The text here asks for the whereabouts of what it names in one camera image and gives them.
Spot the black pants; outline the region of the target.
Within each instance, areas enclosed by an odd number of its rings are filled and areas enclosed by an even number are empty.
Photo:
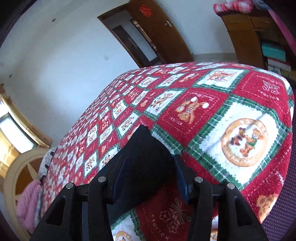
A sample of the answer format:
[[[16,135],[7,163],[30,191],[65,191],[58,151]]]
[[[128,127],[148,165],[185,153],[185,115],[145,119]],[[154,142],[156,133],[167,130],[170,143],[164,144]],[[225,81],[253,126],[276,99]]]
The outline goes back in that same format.
[[[109,179],[114,178],[115,167],[121,156],[125,156],[125,161],[114,187],[115,204],[107,206],[110,223],[151,200],[159,190],[168,191],[169,187],[173,187],[185,202],[191,198],[193,186],[185,183],[177,167],[180,156],[171,154],[146,126],[137,128],[100,173],[106,174]]]

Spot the pink folded quilt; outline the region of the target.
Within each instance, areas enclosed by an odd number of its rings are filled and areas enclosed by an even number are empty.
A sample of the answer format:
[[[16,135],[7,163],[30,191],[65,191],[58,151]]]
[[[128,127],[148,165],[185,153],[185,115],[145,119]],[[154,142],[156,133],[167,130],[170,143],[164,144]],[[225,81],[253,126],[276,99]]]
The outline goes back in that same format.
[[[16,205],[16,216],[18,222],[29,233],[33,233],[36,228],[36,210],[41,191],[42,186],[40,180],[30,182],[25,187]]]

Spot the white patterned pillow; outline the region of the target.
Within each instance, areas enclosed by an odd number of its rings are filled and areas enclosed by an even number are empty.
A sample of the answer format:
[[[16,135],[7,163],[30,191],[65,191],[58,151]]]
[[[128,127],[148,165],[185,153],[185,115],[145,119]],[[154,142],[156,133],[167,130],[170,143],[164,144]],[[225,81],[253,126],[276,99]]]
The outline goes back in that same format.
[[[38,171],[38,175],[40,177],[47,176],[49,166],[51,164],[53,156],[55,155],[56,150],[57,150],[57,147],[51,148],[44,155]]]

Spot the cream wooden headboard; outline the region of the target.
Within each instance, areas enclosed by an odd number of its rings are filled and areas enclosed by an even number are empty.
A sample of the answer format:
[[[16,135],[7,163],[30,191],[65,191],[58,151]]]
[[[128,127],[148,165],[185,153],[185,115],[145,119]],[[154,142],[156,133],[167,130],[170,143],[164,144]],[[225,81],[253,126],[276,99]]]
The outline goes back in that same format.
[[[20,154],[9,166],[4,179],[4,203],[8,210],[11,226],[19,240],[29,240],[31,235],[19,224],[16,205],[25,187],[38,179],[41,161],[48,149],[36,148]]]

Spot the yellow patterned curtain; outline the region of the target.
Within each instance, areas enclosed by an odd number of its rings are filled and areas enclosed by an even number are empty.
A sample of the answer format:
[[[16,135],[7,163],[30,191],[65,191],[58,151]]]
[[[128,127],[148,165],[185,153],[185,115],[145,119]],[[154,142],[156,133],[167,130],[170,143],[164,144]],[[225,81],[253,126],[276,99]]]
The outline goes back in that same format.
[[[20,128],[33,139],[38,146],[43,148],[49,148],[51,146],[53,140],[28,121],[28,119],[18,110],[11,97],[6,94],[3,83],[1,83],[1,103],[5,106],[5,109],[11,115],[13,120],[16,121]]]

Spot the red patchwork bear bedspread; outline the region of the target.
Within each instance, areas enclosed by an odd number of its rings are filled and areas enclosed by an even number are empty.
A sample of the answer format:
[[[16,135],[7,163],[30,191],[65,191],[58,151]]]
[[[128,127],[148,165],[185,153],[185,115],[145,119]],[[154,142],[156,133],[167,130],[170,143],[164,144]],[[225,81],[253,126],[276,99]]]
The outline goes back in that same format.
[[[245,64],[175,63],[123,73],[58,145],[43,179],[41,219],[67,183],[89,184],[144,125],[196,176],[233,183],[262,225],[287,175],[293,107],[284,77]],[[187,240],[192,213],[176,189],[159,190],[109,220],[112,240]]]

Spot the teal box on shelf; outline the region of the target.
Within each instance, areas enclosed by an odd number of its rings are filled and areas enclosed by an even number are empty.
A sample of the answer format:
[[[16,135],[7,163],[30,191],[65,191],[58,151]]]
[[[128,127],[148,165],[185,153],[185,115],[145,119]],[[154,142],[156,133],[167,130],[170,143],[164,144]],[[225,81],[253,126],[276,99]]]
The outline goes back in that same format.
[[[286,61],[286,54],[283,47],[269,44],[269,43],[262,43],[261,49],[262,49],[263,56],[277,59],[283,62]]]

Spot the brown wooden cabinet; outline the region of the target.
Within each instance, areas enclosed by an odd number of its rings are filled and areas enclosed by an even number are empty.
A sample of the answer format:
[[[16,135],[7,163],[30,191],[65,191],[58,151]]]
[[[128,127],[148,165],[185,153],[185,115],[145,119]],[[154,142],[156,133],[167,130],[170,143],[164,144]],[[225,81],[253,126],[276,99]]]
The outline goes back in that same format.
[[[295,71],[295,53],[280,27],[268,11],[253,10],[249,14],[231,11],[220,16],[231,38],[239,63],[268,69],[268,57],[262,46],[283,51],[284,63]]]

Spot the brown wooden door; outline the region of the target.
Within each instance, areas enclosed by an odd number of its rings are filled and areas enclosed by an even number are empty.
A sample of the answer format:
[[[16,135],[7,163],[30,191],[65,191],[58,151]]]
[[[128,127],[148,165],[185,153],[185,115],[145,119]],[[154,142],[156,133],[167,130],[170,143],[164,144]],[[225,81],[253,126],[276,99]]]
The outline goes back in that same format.
[[[139,11],[142,4],[152,8],[153,14],[149,18]],[[177,28],[156,1],[129,1],[128,12],[149,36],[166,63],[192,62],[194,60]],[[166,21],[171,23],[172,28],[164,26]]]

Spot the red plaid folded blanket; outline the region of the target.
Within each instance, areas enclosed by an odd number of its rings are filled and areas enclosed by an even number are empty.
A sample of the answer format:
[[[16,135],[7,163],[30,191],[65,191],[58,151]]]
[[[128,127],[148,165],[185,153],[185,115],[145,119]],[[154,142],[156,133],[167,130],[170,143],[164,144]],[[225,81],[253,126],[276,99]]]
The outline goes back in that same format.
[[[252,0],[230,1],[229,3],[216,3],[213,5],[213,11],[218,16],[229,13],[248,14],[251,13],[254,7]]]

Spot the red double happiness sticker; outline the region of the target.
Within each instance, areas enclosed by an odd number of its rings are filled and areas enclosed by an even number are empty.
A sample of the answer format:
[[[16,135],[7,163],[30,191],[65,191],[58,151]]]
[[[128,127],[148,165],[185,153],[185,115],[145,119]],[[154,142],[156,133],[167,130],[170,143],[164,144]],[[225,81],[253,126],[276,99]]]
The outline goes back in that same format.
[[[151,7],[148,7],[146,6],[145,4],[142,4],[140,7],[139,7],[139,11],[147,18],[149,18],[153,12],[152,12],[152,8]]]

